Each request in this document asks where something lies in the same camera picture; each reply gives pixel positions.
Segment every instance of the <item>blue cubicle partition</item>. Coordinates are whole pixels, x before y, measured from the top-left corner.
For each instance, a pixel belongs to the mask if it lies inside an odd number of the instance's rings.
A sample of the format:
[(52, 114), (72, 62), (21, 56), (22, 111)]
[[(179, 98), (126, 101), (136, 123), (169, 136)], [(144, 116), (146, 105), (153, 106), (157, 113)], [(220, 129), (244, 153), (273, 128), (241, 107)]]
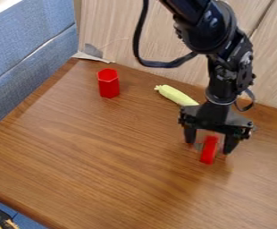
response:
[(78, 50), (72, 0), (22, 0), (0, 13), (0, 121)]

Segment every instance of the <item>wall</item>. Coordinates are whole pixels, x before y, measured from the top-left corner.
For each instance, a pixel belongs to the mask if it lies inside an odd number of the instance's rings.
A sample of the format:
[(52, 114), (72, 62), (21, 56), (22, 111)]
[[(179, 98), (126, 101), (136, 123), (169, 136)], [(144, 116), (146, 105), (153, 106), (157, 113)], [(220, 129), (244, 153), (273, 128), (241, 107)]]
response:
[(277, 107), (277, 0), (253, 36), (259, 101)]
[[(277, 57), (272, 38), (277, 35), (277, 0), (230, 0), (229, 4), (236, 12), (240, 27), (248, 35), (254, 33), (256, 62), (255, 72), (263, 75), (258, 79), (255, 93), (260, 103), (277, 107), (277, 94), (265, 89), (277, 90), (277, 65), (275, 74), (270, 63)], [(133, 0), (85, 0), (82, 5), (82, 23), (80, 48), (89, 43), (104, 52), (104, 58), (116, 61), (132, 68), (151, 72), (165, 77), (184, 81), (190, 84), (206, 86), (208, 83), (206, 59), (201, 55), (178, 69), (149, 69), (142, 67), (135, 60), (132, 49), (132, 36), (135, 29), (142, 1)], [(276, 17), (272, 29), (268, 24)], [(170, 61), (188, 53), (188, 49), (180, 42), (172, 28), (171, 14), (156, 0), (150, 0), (149, 14), (141, 42), (141, 54), (152, 60)], [(270, 50), (276, 54), (268, 59)]]

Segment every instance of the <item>red cylinder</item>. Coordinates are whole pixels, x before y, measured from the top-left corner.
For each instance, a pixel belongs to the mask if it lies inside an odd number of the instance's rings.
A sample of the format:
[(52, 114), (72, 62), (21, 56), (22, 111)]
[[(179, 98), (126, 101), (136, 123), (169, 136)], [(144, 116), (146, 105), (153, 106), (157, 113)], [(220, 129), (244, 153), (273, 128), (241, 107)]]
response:
[(97, 73), (101, 97), (114, 98), (120, 94), (120, 81), (116, 70), (104, 69)]

